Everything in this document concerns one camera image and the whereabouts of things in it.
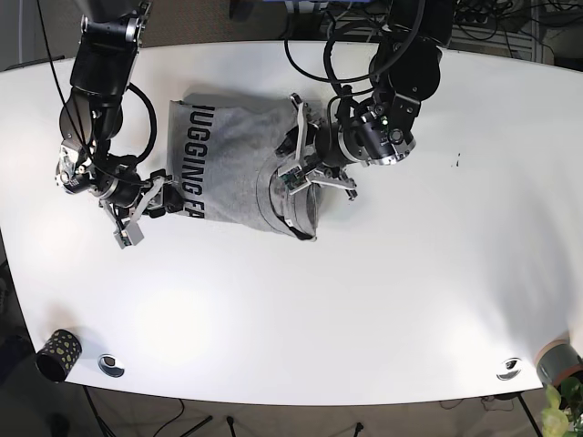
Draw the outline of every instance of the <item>potted plant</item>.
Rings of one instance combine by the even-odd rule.
[[[544,437],[583,437],[583,361],[568,340],[549,343],[536,358],[549,406],[542,411]]]

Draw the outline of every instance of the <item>metal bracket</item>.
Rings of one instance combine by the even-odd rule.
[[[99,205],[106,211],[107,216],[116,224],[117,230],[113,233],[118,245],[125,249],[127,246],[136,246],[144,239],[144,234],[138,225],[138,220],[148,207],[149,202],[158,195],[164,187],[166,178],[160,176],[153,179],[152,188],[148,190],[136,207],[136,210],[125,223],[121,223],[116,218],[113,206],[106,200],[99,200]]]
[[[294,157],[289,162],[283,164],[277,170],[277,175],[290,191],[293,196],[300,191],[303,191],[311,184],[317,184],[325,187],[334,187],[343,189],[348,193],[350,200],[354,200],[357,196],[356,184],[354,180],[348,178],[343,169],[339,169],[339,177],[333,178],[331,168],[323,168],[322,166],[308,166],[305,160],[306,141],[308,137],[308,124],[311,116],[311,110],[307,103],[304,103],[297,94],[290,95],[292,103],[298,110],[298,140],[294,152]]]

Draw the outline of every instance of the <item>black cable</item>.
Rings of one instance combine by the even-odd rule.
[[[508,32],[506,31],[506,27],[502,26],[502,30],[504,31],[504,36],[506,37],[506,47],[508,47],[508,54],[512,59],[514,59],[514,55],[512,55],[512,47],[510,47],[510,40],[508,39]]]
[[[532,425],[533,429],[535,430],[537,437],[543,437],[542,432],[540,431],[537,423],[535,422],[535,418],[532,417],[532,414],[530,413],[530,410],[528,409],[527,403],[522,398],[522,393],[518,394],[518,400],[520,401],[520,405],[522,405],[522,408],[524,409],[525,413],[527,414],[528,420],[530,421],[530,424]]]
[[[148,109],[150,128],[149,139],[148,143],[146,144],[146,148],[141,153],[141,155],[138,156],[137,164],[139,164],[140,162],[143,162],[154,149],[154,143],[156,143],[156,136],[158,135],[158,121],[156,120],[156,110],[154,109],[154,106],[152,105],[152,102],[150,102],[148,96],[146,96],[141,89],[132,83],[129,84],[128,89],[136,96],[138,96]]]
[[[43,10],[40,7],[40,0],[36,0],[36,7],[38,8],[38,16],[40,18],[40,25],[41,25],[41,29],[43,31],[43,38],[45,39],[46,56],[48,58],[48,63],[51,66],[51,72],[53,73],[53,79],[55,79],[56,90],[58,91],[58,95],[59,95],[59,97],[61,99],[61,103],[63,105],[63,108],[65,109],[66,115],[67,115],[67,117],[69,119],[69,122],[71,123],[71,127],[73,128],[73,131],[75,132],[75,135],[77,136],[77,139],[79,140],[79,143],[81,144],[81,147],[83,148],[83,150],[85,151],[85,153],[87,154],[87,156],[91,159],[91,162],[93,162],[93,165],[99,171],[101,171],[102,173],[104,173],[105,175],[110,176],[111,178],[117,179],[120,182],[124,182],[124,183],[129,184],[129,185],[138,185],[140,187],[148,187],[149,184],[146,183],[146,182],[136,182],[136,181],[131,181],[131,180],[125,180],[125,179],[120,178],[118,176],[112,175],[111,173],[109,173],[108,171],[104,170],[100,165],[97,164],[97,162],[95,160],[95,157],[91,153],[91,150],[89,149],[87,143],[83,140],[83,137],[85,136],[85,134],[82,137],[81,135],[79,135],[79,132],[77,131],[77,126],[73,122],[73,117],[71,116],[71,113],[69,112],[69,108],[66,105],[65,98],[63,97],[63,91],[61,90],[61,86],[58,83],[58,77],[56,77],[56,71],[55,71],[55,64],[53,62],[53,57],[51,56],[51,50],[50,50],[50,47],[48,45],[48,38],[46,36],[45,20],[44,20],[44,17],[43,17]],[[79,115],[78,108],[77,108],[77,119],[80,119],[80,115]]]
[[[307,71],[303,70],[300,66],[298,66],[293,61],[292,54],[290,53],[290,45],[289,45],[288,38],[285,38],[283,40],[283,47],[285,48],[285,55],[287,56],[288,61],[290,61],[291,66],[293,66],[299,73],[301,73],[302,75],[304,75],[312,80],[315,80],[318,82],[323,82],[325,84],[331,84],[331,83],[351,84],[354,82],[360,82],[362,80],[370,79],[372,77],[375,77],[375,76],[378,76],[378,75],[384,73],[391,66],[393,66],[393,64],[395,62],[397,62],[401,58],[401,56],[404,54],[404,52],[409,48],[411,43],[413,43],[413,40],[417,36],[417,33],[419,32],[419,28],[421,27],[421,21],[423,20],[424,9],[425,9],[425,0],[419,0],[419,6],[417,7],[417,15],[415,17],[413,28],[407,34],[407,37],[405,38],[403,43],[399,46],[397,51],[393,54],[393,56],[383,66],[381,66],[378,70],[373,71],[372,73],[369,73],[368,75],[363,75],[363,76],[358,76],[358,77],[348,77],[345,79],[337,79],[337,80],[331,80],[331,79],[328,79],[327,77],[319,77],[319,76],[312,75],[312,74],[308,73]]]
[[[328,106],[326,107],[326,119],[328,120],[328,128],[330,129],[330,139],[329,139],[329,144],[328,144],[329,150],[332,150],[332,134],[333,134],[333,131],[332,131],[332,103],[334,103],[334,101],[338,100],[338,99],[363,96],[363,95],[368,94],[372,91],[374,91],[374,86],[371,88],[365,89],[364,91],[359,91],[357,93],[344,94],[341,96],[334,96],[330,99],[330,101],[328,102]]]
[[[71,126],[73,127],[73,130],[77,134],[77,138],[79,138],[79,140],[80,140],[81,136],[77,132],[77,128],[75,126],[75,123],[73,123],[73,118],[71,117],[71,113],[69,112],[69,108],[66,106],[65,98],[63,97],[63,92],[61,91],[61,86],[58,84],[58,78],[56,77],[56,71],[55,71],[55,65],[53,64],[53,57],[51,56],[51,50],[48,46],[48,39],[46,37],[45,20],[43,19],[43,10],[40,7],[40,0],[36,0],[36,7],[38,8],[38,16],[40,18],[40,26],[43,30],[43,36],[45,37],[46,56],[48,57],[48,62],[51,65],[51,71],[53,72],[53,78],[55,79],[55,83],[56,83],[56,90],[58,91],[59,97],[61,97],[61,103],[63,104],[63,107],[65,108],[65,111],[66,111],[66,114],[69,117],[69,121],[71,122]]]
[[[206,419],[203,419],[202,421],[200,421],[199,423],[197,423],[196,425],[194,425],[188,431],[186,431],[185,433],[181,434],[180,437],[189,437],[192,433],[198,431],[200,428],[202,428],[204,425],[206,425],[207,423],[209,423],[211,421],[212,421],[212,416],[207,416]]]
[[[496,32],[498,31],[498,21],[497,20],[495,21],[496,27],[495,27],[494,31],[492,32],[492,34],[488,35],[486,38],[479,38],[477,36],[473,36],[467,30],[465,30],[460,23],[455,22],[455,25],[457,25],[457,27],[459,27],[459,30],[464,32],[467,36],[469,36],[472,39],[475,39],[475,41],[487,41],[488,39],[492,39],[496,35]]]
[[[378,24],[375,20],[375,17],[373,15],[369,14],[364,9],[354,8],[354,5],[347,6],[344,3],[337,3],[337,2],[331,2],[331,5],[340,6],[342,9],[344,9],[344,12],[348,13],[347,15],[350,15],[350,14],[359,15],[373,25]]]
[[[536,38],[536,37],[535,37],[534,35],[532,35],[532,34],[529,34],[527,31],[524,31],[524,30],[520,29],[518,32],[519,32],[519,33],[521,33],[521,34],[524,34],[524,35],[526,35],[526,36],[530,36],[530,37],[531,37],[531,38],[533,38],[535,41],[537,41],[539,44],[541,44],[542,46],[544,46],[544,47],[548,48],[548,49],[551,51],[551,53],[553,54],[553,56],[554,56],[554,57],[557,57],[557,56],[555,55],[555,50],[553,50],[553,47],[549,46],[548,44],[545,44],[545,43],[543,43],[543,42],[542,42],[540,39]]]
[[[103,433],[103,436],[104,437],[116,437],[116,434],[114,434],[109,429],[109,427],[106,425],[105,421],[103,419],[101,419],[101,417],[99,416],[99,413],[97,412],[97,408],[95,408],[95,404],[93,403],[93,400],[91,399],[91,395],[89,394],[89,389],[87,388],[86,385],[83,386],[83,391],[85,392],[85,397],[87,398],[87,402],[89,402],[89,407],[91,407],[91,411],[93,412],[95,420],[97,421],[97,425],[99,425],[99,429]]]
[[[184,402],[182,401],[182,399],[179,399],[179,401],[180,401],[180,405],[182,406],[182,410],[180,410],[179,415],[176,416],[176,417],[174,417],[173,419],[170,419],[169,421],[167,421],[166,423],[164,423],[162,426],[160,426],[158,428],[158,430],[156,432],[154,432],[154,435],[152,437],[156,437],[159,434],[160,431],[162,431],[168,425],[170,425],[171,423],[173,423],[175,420],[177,420],[184,413],[184,410],[185,410]]]
[[[458,402],[456,405],[454,405],[453,407],[444,407],[444,406],[442,405],[442,403],[441,403],[441,402],[443,402],[443,401],[440,401],[440,402],[439,402],[439,406],[440,406],[441,408],[443,408],[444,410],[448,410],[448,411],[449,411],[449,410],[453,410],[454,408],[457,408],[457,407],[459,407],[459,406],[462,404],[462,402],[463,402],[463,401],[465,401],[465,399],[460,399],[460,400],[459,400],[459,402]]]
[[[488,402],[488,398],[485,396],[480,399],[480,403],[482,403],[482,409],[485,412],[513,412],[514,411],[514,400],[510,400],[512,407],[510,410],[506,410],[504,408],[488,408],[486,407],[486,402]]]
[[[324,47],[323,51],[324,70],[326,72],[326,75],[328,76],[328,79],[331,80],[330,85],[332,86],[332,89],[334,90],[337,96],[340,96],[343,92],[342,85],[337,83],[338,77],[336,77],[336,74],[334,73],[334,69],[332,66],[332,49],[334,43],[336,43],[339,36],[342,36],[347,32],[367,25],[368,22],[366,21],[355,21],[353,23],[349,23],[348,25],[343,25],[341,28],[336,30],[333,33],[333,35],[330,38],[328,38],[328,41],[326,42],[326,46]]]

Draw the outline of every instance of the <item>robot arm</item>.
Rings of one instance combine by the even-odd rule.
[[[137,166],[154,147],[157,121],[148,98],[130,83],[148,21],[150,2],[77,0],[85,13],[82,36],[70,84],[71,96],[61,111],[63,135],[56,180],[66,192],[90,191],[115,223],[121,248],[136,245],[143,235],[137,221],[182,210],[183,201],[171,178],[160,170],[142,181]],[[150,138],[139,156],[109,153],[111,139],[123,123],[122,97],[134,92],[148,108]]]
[[[337,120],[332,123],[330,114],[327,126],[305,120],[316,131],[312,136],[316,153],[303,159],[296,158],[293,166],[282,170],[281,177],[291,192],[318,183],[344,189],[353,200],[356,185],[344,172],[347,165],[357,162],[366,166],[393,165],[413,151],[414,120],[422,102],[439,87],[442,52],[438,47],[447,46],[451,39],[453,2],[393,0],[389,18],[381,29],[383,39],[369,66],[369,71],[379,72],[370,77],[372,96],[363,102],[353,98],[350,86],[339,83],[332,69],[331,55],[337,37],[370,24],[355,22],[345,25],[326,44],[324,66],[328,79],[332,80],[336,98],[340,99]],[[397,60],[383,71],[383,66],[395,58]],[[285,147],[284,144],[280,153],[285,153]],[[296,152],[296,157],[305,155]],[[320,175],[328,176],[322,180]]]

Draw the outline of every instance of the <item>gray pot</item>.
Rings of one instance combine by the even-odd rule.
[[[559,388],[561,382],[569,376],[583,379],[583,362],[567,340],[555,340],[549,343],[535,358],[537,375],[543,384]]]

